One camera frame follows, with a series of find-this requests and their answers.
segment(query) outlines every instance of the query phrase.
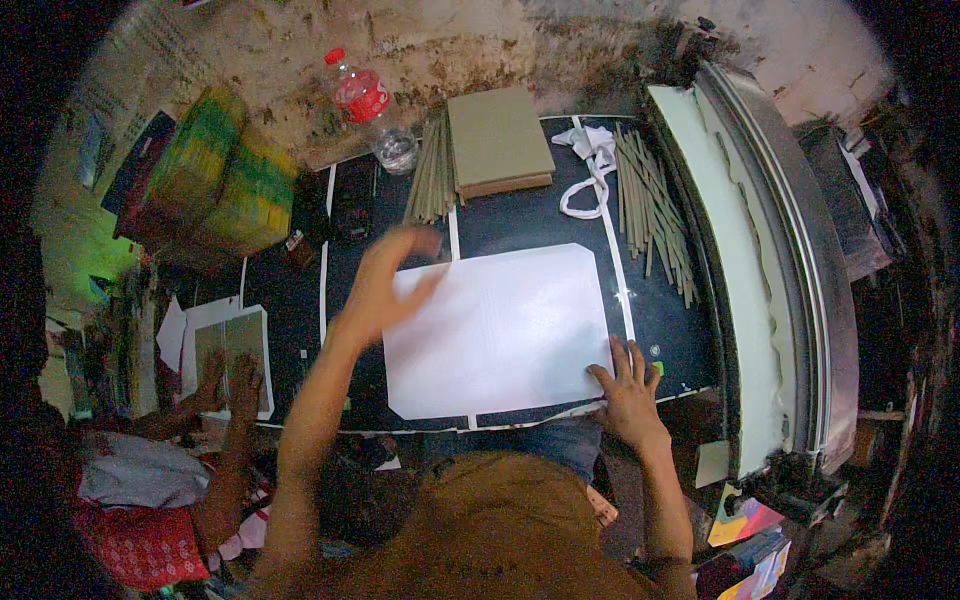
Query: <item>blue jeans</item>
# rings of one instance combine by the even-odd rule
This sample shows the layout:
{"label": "blue jeans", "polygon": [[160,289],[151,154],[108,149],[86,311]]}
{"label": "blue jeans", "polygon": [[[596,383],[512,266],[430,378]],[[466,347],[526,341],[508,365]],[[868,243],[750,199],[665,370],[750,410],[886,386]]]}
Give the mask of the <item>blue jeans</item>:
{"label": "blue jeans", "polygon": [[600,454],[600,431],[592,416],[571,417],[518,429],[426,434],[423,447],[427,465],[478,450],[526,452],[569,468],[590,485]]}

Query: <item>bundle of wooden sticks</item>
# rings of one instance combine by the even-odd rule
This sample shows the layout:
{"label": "bundle of wooden sticks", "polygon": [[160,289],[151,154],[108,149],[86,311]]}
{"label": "bundle of wooden sticks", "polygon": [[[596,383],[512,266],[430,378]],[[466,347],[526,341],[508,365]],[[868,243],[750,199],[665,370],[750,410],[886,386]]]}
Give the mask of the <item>bundle of wooden sticks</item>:
{"label": "bundle of wooden sticks", "polygon": [[687,232],[667,193],[659,161],[646,149],[636,132],[624,133],[616,125],[616,187],[620,233],[626,233],[630,254],[646,254],[645,276],[650,276],[656,246],[667,281],[676,285],[687,308],[698,300],[693,282]]}
{"label": "bundle of wooden sticks", "polygon": [[423,125],[420,161],[407,200],[403,223],[433,223],[456,204],[450,124],[446,112],[428,116]]}

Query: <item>gray cloth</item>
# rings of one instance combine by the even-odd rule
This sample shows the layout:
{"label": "gray cloth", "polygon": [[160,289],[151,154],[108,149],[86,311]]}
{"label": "gray cloth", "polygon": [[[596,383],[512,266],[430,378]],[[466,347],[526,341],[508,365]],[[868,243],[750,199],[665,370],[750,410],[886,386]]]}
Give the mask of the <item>gray cloth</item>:
{"label": "gray cloth", "polygon": [[181,448],[119,433],[95,432],[86,440],[80,498],[105,506],[173,509],[206,495],[210,473]]}

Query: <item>red bottle cap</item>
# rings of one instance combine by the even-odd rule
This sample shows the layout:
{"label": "red bottle cap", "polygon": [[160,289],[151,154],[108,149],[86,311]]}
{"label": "red bottle cap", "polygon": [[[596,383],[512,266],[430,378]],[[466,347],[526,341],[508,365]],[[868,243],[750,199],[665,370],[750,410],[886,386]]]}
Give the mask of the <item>red bottle cap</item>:
{"label": "red bottle cap", "polygon": [[337,62],[340,62],[341,60],[343,60],[346,55],[347,53],[344,52],[343,48],[334,48],[333,50],[326,53],[326,56],[324,57],[324,62],[327,64],[336,64]]}

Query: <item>plastic bottle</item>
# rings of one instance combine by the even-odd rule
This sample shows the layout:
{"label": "plastic bottle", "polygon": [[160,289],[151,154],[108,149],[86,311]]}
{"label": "plastic bottle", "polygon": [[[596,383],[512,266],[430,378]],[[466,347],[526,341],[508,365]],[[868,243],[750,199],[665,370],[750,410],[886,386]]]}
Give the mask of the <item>plastic bottle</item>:
{"label": "plastic bottle", "polygon": [[411,171],[417,165],[417,139],[399,125],[393,97],[370,69],[356,69],[346,61],[343,48],[334,48],[324,62],[331,71],[333,104],[350,123],[365,127],[371,145],[384,170],[393,175]]}

